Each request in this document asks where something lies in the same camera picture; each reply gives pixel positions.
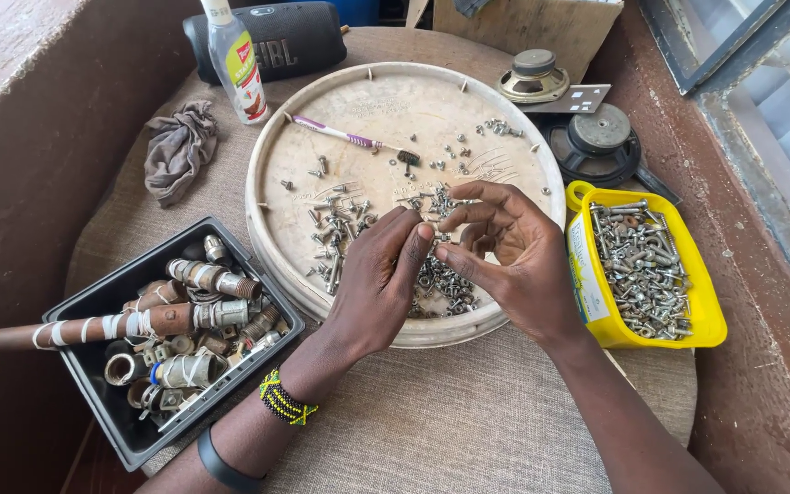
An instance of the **yellow plastic container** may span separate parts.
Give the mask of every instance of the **yellow plastic container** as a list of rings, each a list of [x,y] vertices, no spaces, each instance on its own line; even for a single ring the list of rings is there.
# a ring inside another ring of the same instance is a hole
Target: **yellow plastic container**
[[[575,299],[581,318],[596,336],[603,348],[641,348],[663,346],[665,348],[690,348],[694,346],[716,346],[727,338],[727,323],[715,296],[712,280],[699,255],[697,245],[691,238],[678,210],[668,200],[652,193],[632,193],[610,189],[597,189],[587,182],[575,181],[566,188],[566,205],[577,212],[566,229],[566,244],[569,249],[571,278]],[[666,223],[675,238],[675,247],[681,255],[685,271],[694,284],[686,290],[691,305],[692,336],[681,341],[642,338],[620,320],[620,312],[614,302],[609,283],[606,281],[602,263],[593,239],[593,217],[590,203],[603,206],[618,206],[648,200],[652,211],[663,213]]]

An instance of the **hand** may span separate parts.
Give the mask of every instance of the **hand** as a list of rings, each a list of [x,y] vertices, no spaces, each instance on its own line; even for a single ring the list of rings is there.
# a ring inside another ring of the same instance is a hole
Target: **hand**
[[[389,347],[407,319],[413,286],[434,230],[399,206],[349,245],[334,306],[320,331],[349,349],[350,358]]]
[[[463,223],[460,244],[434,255],[499,302],[511,321],[545,350],[585,336],[572,292],[563,231],[513,185],[477,180],[449,190],[454,199],[481,199],[455,208],[438,230]],[[484,261],[487,252],[501,265]]]

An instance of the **beaded bracelet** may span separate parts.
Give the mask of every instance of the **beaded bracelet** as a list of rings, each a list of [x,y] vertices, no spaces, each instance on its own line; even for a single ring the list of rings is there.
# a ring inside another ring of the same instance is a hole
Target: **beaded bracelet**
[[[261,401],[267,409],[289,424],[306,425],[306,417],[319,410],[318,405],[298,403],[285,392],[279,380],[279,366],[264,378],[258,389],[261,392]]]

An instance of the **black bluetooth speaker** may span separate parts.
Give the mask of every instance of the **black bluetooth speaker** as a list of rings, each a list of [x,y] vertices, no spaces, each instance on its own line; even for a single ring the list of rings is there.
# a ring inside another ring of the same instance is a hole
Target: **black bluetooth speaker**
[[[234,16],[252,37],[261,81],[269,83],[310,74],[340,63],[346,45],[337,9],[328,2],[294,2],[234,9]],[[205,15],[181,22],[197,58],[200,80],[220,85],[209,58]]]

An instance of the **yellow container handle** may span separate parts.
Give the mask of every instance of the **yellow container handle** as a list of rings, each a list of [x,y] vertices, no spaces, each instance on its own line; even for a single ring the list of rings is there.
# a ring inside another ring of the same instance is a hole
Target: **yellow container handle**
[[[593,184],[583,180],[571,182],[569,186],[565,188],[565,205],[572,211],[579,213],[581,211],[581,199],[585,194],[595,188]]]

